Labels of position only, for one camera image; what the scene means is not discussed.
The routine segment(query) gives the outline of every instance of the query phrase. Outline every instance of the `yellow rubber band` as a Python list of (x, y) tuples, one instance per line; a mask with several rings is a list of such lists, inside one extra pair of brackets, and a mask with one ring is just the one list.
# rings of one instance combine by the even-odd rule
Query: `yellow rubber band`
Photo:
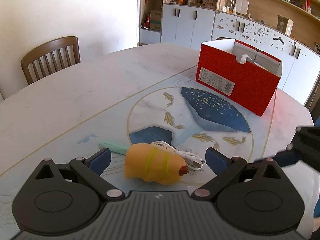
[(153, 150), (151, 151), (150, 155), (147, 158), (146, 164), (144, 165), (144, 178), (146, 178), (149, 174), (151, 162), (156, 152), (157, 152), (157, 148), (153, 148)]
[(169, 170), (169, 153), (164, 153), (164, 161), (162, 165), (162, 177), (165, 178)]

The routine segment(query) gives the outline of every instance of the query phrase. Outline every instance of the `cardboard box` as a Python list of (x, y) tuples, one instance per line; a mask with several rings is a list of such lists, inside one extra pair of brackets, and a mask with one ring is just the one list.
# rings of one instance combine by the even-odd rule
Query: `cardboard box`
[(215, 0), (203, 0), (202, 1), (202, 7), (203, 8), (211, 8), (215, 9), (216, 8), (216, 1)]
[(162, 11), (150, 11), (150, 30), (161, 30)]
[(277, 25), (278, 31), (290, 36), (292, 26), (293, 26), (293, 21), (291, 19), (287, 19), (286, 17), (278, 15), (278, 25)]
[[(247, 61), (241, 64), (241, 58)], [(262, 116), (281, 74), (281, 60), (244, 42), (224, 39), (202, 43), (196, 81)]]

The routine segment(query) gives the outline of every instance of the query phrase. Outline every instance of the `glass jar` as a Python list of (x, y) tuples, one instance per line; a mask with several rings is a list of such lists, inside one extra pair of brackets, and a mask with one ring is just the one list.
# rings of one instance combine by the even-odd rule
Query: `glass jar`
[(232, 13), (233, 7), (235, 5), (236, 0), (226, 0), (226, 6), (230, 8), (230, 11)]

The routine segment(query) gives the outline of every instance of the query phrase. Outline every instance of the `circular pattern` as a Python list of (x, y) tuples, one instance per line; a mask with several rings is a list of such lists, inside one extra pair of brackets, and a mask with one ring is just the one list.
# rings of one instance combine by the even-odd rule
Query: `circular pattern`
[(35, 201), (38, 209), (44, 212), (59, 212), (72, 203), (70, 194), (64, 191), (49, 191), (40, 194)]
[(204, 188), (200, 188), (195, 191), (195, 195), (197, 197), (207, 197), (210, 195), (210, 191)]
[(248, 193), (244, 197), (244, 202), (253, 210), (270, 212), (279, 208), (282, 200), (273, 192), (257, 190)]
[(122, 195), (122, 191), (119, 189), (110, 189), (107, 191), (108, 197), (120, 197)]

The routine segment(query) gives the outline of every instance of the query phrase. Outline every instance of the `toy nose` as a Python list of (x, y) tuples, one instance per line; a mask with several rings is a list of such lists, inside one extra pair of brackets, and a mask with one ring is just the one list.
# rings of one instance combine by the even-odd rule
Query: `toy nose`
[(182, 166), (179, 170), (179, 175), (182, 177), (184, 174), (189, 173), (189, 170), (186, 166)]

